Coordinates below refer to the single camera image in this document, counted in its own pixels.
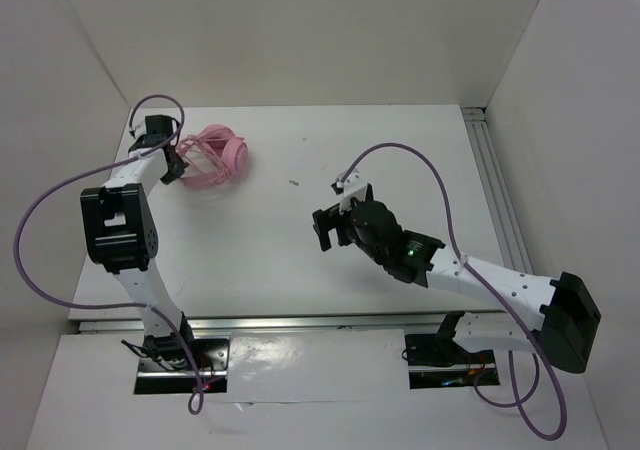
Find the pink headphones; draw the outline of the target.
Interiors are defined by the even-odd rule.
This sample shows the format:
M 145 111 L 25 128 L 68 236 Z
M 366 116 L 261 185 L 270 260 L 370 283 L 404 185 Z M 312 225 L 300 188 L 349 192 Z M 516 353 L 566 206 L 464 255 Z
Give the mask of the pink headphones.
M 249 160 L 248 145 L 229 127 L 212 124 L 181 140 L 177 153 L 189 164 L 181 183 L 192 189 L 221 186 L 242 175 Z

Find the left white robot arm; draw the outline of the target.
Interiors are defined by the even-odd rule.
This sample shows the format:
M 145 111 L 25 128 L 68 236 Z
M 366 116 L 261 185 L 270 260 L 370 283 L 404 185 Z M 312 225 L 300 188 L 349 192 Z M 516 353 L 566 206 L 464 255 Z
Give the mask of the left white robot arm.
M 196 360 L 198 346 L 157 267 L 159 234 L 148 202 L 155 185 L 182 176 L 186 163 L 172 144 L 152 150 L 174 134 L 175 118 L 147 116 L 141 127 L 128 150 L 132 161 L 115 170 L 102 186 L 81 192 L 87 252 L 138 305 L 144 340 L 128 347 L 163 368 L 186 370 Z

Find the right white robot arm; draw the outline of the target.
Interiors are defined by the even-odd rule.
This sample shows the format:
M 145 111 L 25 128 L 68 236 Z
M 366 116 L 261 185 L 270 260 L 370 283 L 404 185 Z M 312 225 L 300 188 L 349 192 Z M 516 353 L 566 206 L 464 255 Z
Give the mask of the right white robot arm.
M 338 203 L 312 215 L 322 250 L 335 234 L 355 245 L 394 279 L 449 291 L 504 310 L 506 319 L 452 312 L 438 331 L 436 349 L 448 362 L 468 353 L 505 350 L 538 353 L 572 374 L 587 368 L 601 312 L 584 281 L 511 270 L 465 255 L 435 237 L 407 230 L 369 184 L 343 193 Z

